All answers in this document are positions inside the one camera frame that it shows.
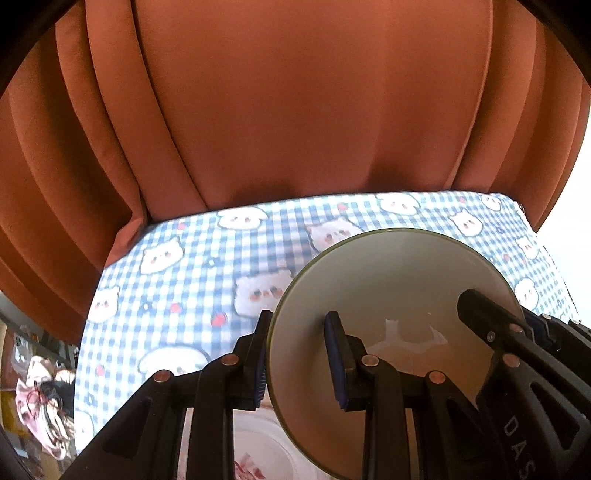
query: beige bowl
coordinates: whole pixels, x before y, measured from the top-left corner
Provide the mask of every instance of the beige bowl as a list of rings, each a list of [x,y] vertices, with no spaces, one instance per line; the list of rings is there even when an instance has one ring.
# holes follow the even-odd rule
[[[474,403],[492,350],[457,316],[469,288],[523,319],[499,271],[439,233],[366,232],[312,260],[277,306],[267,345],[269,394],[294,444],[329,474],[361,478],[365,414],[335,400],[323,333],[331,310],[369,353],[414,375],[441,370]]]

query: cartoon cat face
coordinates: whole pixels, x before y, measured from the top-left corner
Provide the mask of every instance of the cartoon cat face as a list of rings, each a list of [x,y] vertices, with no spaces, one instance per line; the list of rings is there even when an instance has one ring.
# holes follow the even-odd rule
[[[533,310],[538,304],[538,291],[532,279],[524,278],[515,287],[515,296],[519,303],[528,310]]]
[[[74,444],[76,445],[76,450],[81,452],[95,436],[95,426],[92,423],[91,416],[85,411],[75,410],[74,428],[76,430]]]
[[[243,317],[258,318],[261,310],[274,311],[283,292],[291,283],[291,272],[285,268],[275,273],[236,279],[234,309]]]
[[[88,311],[88,321],[103,323],[115,316],[118,308],[119,287],[97,290]]]
[[[267,214],[257,207],[230,208],[217,214],[220,216],[218,225],[230,230],[254,230],[261,226],[262,220],[268,218]]]
[[[466,209],[449,218],[464,236],[475,236],[482,230],[482,222]]]
[[[490,208],[495,212],[499,212],[501,209],[501,201],[497,197],[493,197],[492,195],[481,195],[480,200],[485,207]]]
[[[376,197],[382,210],[398,215],[415,215],[419,207],[417,199],[408,193],[379,193]]]
[[[184,375],[203,369],[209,357],[191,346],[169,345],[146,353],[138,364],[138,371],[149,378],[158,370],[170,370],[175,375]]]
[[[312,246],[319,252],[323,252],[345,238],[362,233],[361,228],[343,217],[319,225],[310,225],[306,229],[312,239]]]
[[[166,270],[181,260],[183,256],[183,247],[181,247],[176,236],[168,242],[156,245],[153,248],[146,248],[139,271],[143,275],[162,272],[162,270]]]
[[[525,254],[525,256],[527,258],[529,258],[530,260],[533,260],[535,257],[538,256],[538,253],[540,252],[538,250],[538,247],[535,247],[529,238],[527,238],[526,236],[523,236],[521,238],[518,238],[516,240],[517,245],[519,245],[519,247],[523,250],[523,253]]]

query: gingham pattern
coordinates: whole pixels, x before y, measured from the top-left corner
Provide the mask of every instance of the gingham pattern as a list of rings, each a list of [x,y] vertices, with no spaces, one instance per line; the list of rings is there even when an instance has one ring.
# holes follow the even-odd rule
[[[256,321],[236,314],[236,278],[282,268],[295,276],[318,254],[306,226],[338,217],[363,231],[411,227],[456,238],[489,259],[513,288],[523,278],[532,279],[539,293],[533,308],[536,313],[578,320],[564,281],[517,203],[496,194],[501,203],[496,212],[486,207],[477,193],[411,195],[419,204],[415,215],[388,213],[380,208],[375,195],[359,194],[257,205],[268,218],[252,230],[222,228],[218,213],[151,228],[126,257],[103,272],[98,288],[119,287],[118,311],[104,323],[86,323],[76,379],[76,410],[90,415],[96,433],[144,382],[139,360],[160,346],[195,346],[210,358],[230,352],[238,337],[252,332]],[[450,220],[463,209],[482,222],[479,235],[462,235]],[[143,250],[175,236],[184,257],[161,273],[142,275]],[[540,250],[534,260],[528,260],[516,244],[524,236]],[[143,310],[146,303],[150,306]]]

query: white lettering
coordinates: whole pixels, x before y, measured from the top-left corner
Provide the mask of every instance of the white lettering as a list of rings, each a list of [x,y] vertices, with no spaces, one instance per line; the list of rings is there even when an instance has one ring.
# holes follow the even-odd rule
[[[519,470],[519,480],[526,480],[530,475],[530,469],[532,472],[535,472],[535,463],[533,460],[529,460],[525,464],[525,469],[524,469],[525,471]]]
[[[519,423],[517,422],[517,418],[513,415],[511,417],[511,419],[507,422],[507,425],[505,425],[505,435],[507,435],[508,437],[510,437],[511,435],[513,435],[517,429],[519,428]]]
[[[527,441],[524,440],[523,442],[519,442],[516,445],[513,445],[513,447],[511,447],[511,450],[513,450],[515,452],[515,461],[517,461],[519,459],[519,455],[521,455],[521,452],[523,452],[523,449],[525,448],[525,446],[527,445]]]

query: brown curtain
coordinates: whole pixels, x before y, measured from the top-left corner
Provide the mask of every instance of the brown curtain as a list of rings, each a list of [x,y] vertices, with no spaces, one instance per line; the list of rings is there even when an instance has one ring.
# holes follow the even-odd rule
[[[78,342],[148,221],[453,188],[538,228],[589,99],[517,0],[79,2],[0,99],[0,288]]]

